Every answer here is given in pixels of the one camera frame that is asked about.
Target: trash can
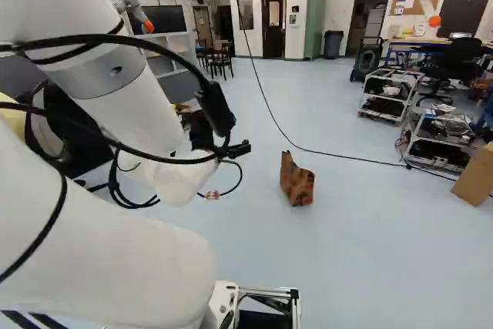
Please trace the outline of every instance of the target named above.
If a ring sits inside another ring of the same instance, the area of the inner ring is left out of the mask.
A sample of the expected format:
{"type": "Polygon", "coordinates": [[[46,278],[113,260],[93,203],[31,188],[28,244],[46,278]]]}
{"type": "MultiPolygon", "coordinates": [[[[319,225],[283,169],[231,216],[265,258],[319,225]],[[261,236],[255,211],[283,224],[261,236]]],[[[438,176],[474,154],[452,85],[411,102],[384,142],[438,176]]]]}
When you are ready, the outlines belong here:
{"type": "Polygon", "coordinates": [[[324,45],[324,58],[335,59],[339,56],[340,41],[342,40],[344,33],[342,31],[326,31],[325,45],[324,45]]]}

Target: black door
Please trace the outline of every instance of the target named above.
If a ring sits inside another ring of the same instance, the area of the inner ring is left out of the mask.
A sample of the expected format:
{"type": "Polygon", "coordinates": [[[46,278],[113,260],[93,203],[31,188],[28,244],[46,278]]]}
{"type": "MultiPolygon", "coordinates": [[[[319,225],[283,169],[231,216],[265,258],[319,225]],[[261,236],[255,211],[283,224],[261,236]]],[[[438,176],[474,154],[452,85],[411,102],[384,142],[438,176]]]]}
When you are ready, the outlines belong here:
{"type": "Polygon", "coordinates": [[[263,57],[283,56],[283,0],[262,0],[263,57]]]}
{"type": "Polygon", "coordinates": [[[232,42],[230,47],[231,56],[234,54],[234,37],[233,37],[233,20],[231,19],[231,5],[220,5],[217,7],[217,16],[219,23],[219,34],[221,40],[232,42]]]}
{"type": "Polygon", "coordinates": [[[470,32],[474,36],[487,4],[488,0],[444,0],[438,37],[447,38],[451,32],[470,32]]]}

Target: door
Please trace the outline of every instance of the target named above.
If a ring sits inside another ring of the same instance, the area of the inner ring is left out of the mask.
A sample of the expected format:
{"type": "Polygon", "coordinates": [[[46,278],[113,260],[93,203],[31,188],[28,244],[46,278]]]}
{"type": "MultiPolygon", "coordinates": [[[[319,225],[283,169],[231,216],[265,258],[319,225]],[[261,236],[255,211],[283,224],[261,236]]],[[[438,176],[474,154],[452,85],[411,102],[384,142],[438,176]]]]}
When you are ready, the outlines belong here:
{"type": "Polygon", "coordinates": [[[262,0],[264,58],[279,58],[283,56],[283,14],[283,0],[262,0]]]}
{"type": "Polygon", "coordinates": [[[451,32],[470,32],[474,36],[487,4],[488,0],[444,0],[437,36],[447,38],[451,32]]]}
{"type": "Polygon", "coordinates": [[[231,19],[231,5],[217,7],[219,17],[220,37],[222,40],[232,42],[230,53],[234,56],[233,20],[231,19]]]}
{"type": "Polygon", "coordinates": [[[207,7],[193,7],[197,38],[206,41],[206,48],[213,47],[213,33],[210,29],[209,9],[207,7]]]}
{"type": "Polygon", "coordinates": [[[346,56],[356,56],[364,37],[380,36],[388,0],[354,0],[346,56]]]}

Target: cardboard box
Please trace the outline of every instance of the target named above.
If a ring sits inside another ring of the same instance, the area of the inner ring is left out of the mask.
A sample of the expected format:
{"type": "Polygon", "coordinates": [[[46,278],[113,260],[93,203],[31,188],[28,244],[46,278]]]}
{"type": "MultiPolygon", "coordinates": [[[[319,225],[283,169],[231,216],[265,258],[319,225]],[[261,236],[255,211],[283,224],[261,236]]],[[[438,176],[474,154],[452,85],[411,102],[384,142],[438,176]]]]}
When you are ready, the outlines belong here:
{"type": "Polygon", "coordinates": [[[480,206],[493,190],[493,142],[476,152],[451,192],[472,206],[480,206]]]}

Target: doorway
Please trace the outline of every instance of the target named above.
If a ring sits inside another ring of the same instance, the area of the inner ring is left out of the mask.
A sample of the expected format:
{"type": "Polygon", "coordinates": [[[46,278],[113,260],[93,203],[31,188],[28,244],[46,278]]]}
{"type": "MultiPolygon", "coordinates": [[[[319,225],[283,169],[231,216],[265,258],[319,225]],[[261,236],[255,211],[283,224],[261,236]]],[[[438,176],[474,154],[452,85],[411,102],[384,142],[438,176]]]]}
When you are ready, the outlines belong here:
{"type": "Polygon", "coordinates": [[[354,0],[346,56],[355,57],[363,37],[380,36],[388,0],[354,0]]]}
{"type": "Polygon", "coordinates": [[[286,0],[262,0],[263,57],[284,57],[286,43],[286,0]]]}
{"type": "Polygon", "coordinates": [[[206,48],[213,47],[213,33],[210,29],[209,9],[206,6],[193,7],[197,38],[205,40],[206,48]]]}
{"type": "Polygon", "coordinates": [[[217,23],[221,40],[231,42],[230,54],[234,54],[233,20],[231,19],[231,5],[219,5],[217,7],[217,23]]]}

